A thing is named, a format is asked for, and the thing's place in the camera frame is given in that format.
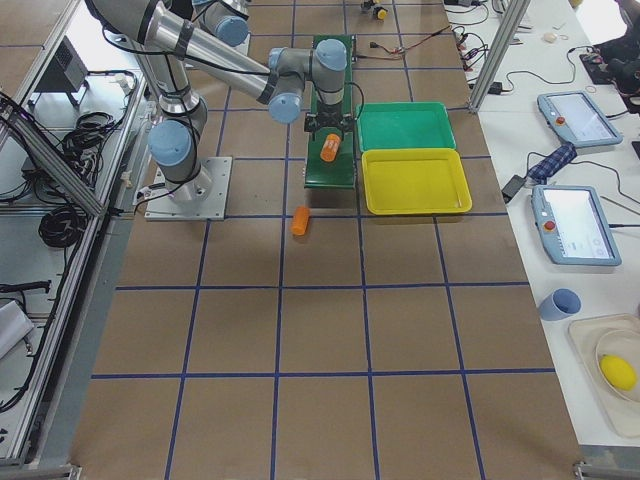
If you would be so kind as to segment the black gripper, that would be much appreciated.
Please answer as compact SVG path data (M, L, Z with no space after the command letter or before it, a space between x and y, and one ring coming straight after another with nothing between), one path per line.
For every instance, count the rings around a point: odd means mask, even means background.
M323 128L334 128L345 135L353 130L353 115L343 111L343 103L317 103L316 110L305 115L304 131L315 139L316 132Z

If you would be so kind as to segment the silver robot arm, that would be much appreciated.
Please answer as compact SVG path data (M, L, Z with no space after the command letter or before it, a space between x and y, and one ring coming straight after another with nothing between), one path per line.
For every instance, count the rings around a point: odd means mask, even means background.
M249 35L248 1L199 0L192 2L193 22L231 47L241 45Z
M350 53L337 38L311 49L284 47L269 53L263 65L235 50L209 28L170 10L163 1L89 1L87 8L102 26L140 45L146 56L169 56L197 69L268 107L281 124L295 122L307 84L316 92L316 110L305 115L304 131L331 129L346 134L354 116L344 106Z

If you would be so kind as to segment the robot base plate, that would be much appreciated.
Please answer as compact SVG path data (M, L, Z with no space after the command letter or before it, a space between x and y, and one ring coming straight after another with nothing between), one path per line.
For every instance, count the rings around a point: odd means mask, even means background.
M221 221L232 170L231 157L207 157L200 160L197 177L177 187L168 183L148 195L144 217L148 221Z

